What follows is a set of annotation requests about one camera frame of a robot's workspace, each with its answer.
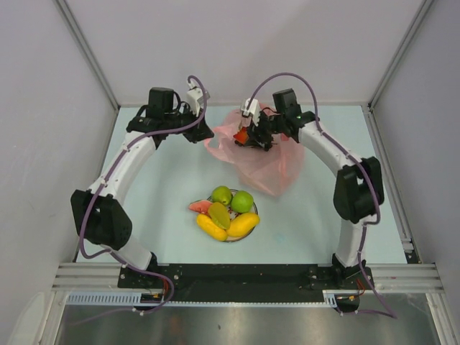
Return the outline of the red fake mango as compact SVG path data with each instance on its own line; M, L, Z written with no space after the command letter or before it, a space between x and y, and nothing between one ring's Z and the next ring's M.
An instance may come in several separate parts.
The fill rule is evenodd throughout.
M249 135L247 134L247 128L246 127L242 127L234 136L234 142L235 144L241 146L241 147L244 147L248 140L249 140Z

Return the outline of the pink plastic bag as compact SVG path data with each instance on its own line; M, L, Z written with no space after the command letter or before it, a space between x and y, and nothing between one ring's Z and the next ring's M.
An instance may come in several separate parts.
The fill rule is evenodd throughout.
M229 163L242 184L270 196L281 196L299 177L304 166L305 149L283 134L273 136L268 151L240 147L234 135L240 129L240 110L230 111L223 124L213 128L214 138L203 144L218 160Z

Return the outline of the green fake pear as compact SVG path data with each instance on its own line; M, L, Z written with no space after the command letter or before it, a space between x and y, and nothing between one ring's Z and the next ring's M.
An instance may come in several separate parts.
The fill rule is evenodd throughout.
M232 198L233 194L231 190L224 185L215 188L211 194L211 200L214 203L221 203L224 206L229 206L232 201Z

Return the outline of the green fake guava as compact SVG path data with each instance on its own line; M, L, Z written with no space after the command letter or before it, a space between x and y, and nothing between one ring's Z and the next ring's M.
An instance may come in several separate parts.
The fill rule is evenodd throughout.
M231 200L231 209L236 213L248 213L251 211L254 203L253 196L244 191L237 191Z

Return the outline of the red watermelon slice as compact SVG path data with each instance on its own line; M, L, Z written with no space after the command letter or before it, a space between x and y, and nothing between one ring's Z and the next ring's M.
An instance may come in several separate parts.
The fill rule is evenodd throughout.
M188 209L196 213L207 214L212 204L209 200L194 201L188 206Z

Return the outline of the yellow fake starfruit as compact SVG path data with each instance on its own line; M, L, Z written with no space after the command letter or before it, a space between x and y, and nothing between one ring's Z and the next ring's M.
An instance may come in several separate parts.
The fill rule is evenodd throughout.
M227 230L231 225L231 219L227 207L225 207L222 203L212 203L208 209L208 215L211 217L211 220L215 223L215 225L221 227L222 229Z

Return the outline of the round printed plate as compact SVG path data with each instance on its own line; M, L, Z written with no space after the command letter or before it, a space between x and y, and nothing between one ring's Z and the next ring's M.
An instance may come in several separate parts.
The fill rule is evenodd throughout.
M233 196L237 191L239 191L239 190L235 190L235 189L230 189L230 190L231 190ZM213 203L213 201L211 200L211 195L207 199L202 199L202 200L209 200L209 201L211 201ZM226 207L227 207L227 210L228 210L228 213L230 215L231 220L235 219L237 216L242 214L242 213L236 213L236 212L232 211L231 204L229 206L226 206ZM257 214L259 216L257 206L256 206L255 202L253 203L251 211L248 212L248 213L255 213L255 214ZM237 242L237 241L249 236L253 230L254 230L254 228L246 236L241 236L241 237L230 237L230 236L228 236L227 240L223 241L223 242Z

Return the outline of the orange yellow fake mango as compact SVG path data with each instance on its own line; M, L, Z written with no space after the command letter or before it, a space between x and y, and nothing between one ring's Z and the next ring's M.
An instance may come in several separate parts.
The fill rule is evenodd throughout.
M260 222L255 213L243 213L231 220L230 227L226 230L230 237L246 236Z

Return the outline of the yellow fake banana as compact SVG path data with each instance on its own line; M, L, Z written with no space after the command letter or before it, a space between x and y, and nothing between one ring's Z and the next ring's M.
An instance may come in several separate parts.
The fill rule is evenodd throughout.
M228 238L226 231L217 225L205 214L198 214L196 217L197 225L213 239L224 242Z

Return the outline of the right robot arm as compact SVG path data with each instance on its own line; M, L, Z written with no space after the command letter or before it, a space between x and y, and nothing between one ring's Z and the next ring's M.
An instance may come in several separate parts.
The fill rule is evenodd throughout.
M272 116L266 115L255 97L243 101L241 115L249 122L247 133L264 149L273 134L284 134L314 153L335 176L333 206L341 217L341 231L332 256L331 279L337 287L349 288L364 271L367 227L381 220L385 193L380 161L356 156L340 144L322 127L316 110L301 109L293 89L272 97Z

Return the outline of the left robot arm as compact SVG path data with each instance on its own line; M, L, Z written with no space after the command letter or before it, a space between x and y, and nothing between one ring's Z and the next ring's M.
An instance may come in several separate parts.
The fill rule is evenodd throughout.
M147 104L127 124L124 141L110 165L90 187L75 190L70 198L82 256L110 254L134 270L134 279L146 288L158 281L157 258L133 235L124 199L168 135L182 134L192 143L213 138L205 120L208 91L192 80L188 85L185 99L170 88L151 88Z

